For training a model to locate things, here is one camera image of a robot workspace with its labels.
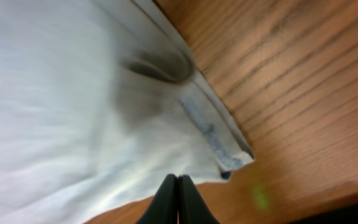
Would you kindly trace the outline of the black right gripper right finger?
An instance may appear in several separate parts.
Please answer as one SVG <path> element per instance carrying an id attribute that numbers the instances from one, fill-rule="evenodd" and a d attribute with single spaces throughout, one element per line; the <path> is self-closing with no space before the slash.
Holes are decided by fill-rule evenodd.
<path id="1" fill-rule="evenodd" d="M 180 224 L 219 224 L 210 212 L 190 176 L 182 175 L 179 183 L 179 223 Z"/>

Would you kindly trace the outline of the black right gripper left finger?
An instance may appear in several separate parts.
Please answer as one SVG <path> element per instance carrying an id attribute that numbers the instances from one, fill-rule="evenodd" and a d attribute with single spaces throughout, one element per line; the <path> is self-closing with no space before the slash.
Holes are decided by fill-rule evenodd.
<path id="1" fill-rule="evenodd" d="M 178 221 L 177 177 L 168 174 L 136 224 L 176 224 Z"/>

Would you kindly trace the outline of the light blue printed t-shirt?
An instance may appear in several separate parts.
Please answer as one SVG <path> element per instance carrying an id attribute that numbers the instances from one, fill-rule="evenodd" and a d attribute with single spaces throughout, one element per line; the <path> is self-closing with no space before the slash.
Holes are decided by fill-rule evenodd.
<path id="1" fill-rule="evenodd" d="M 0 223 L 84 223 L 253 161 L 152 1 L 0 1 Z"/>

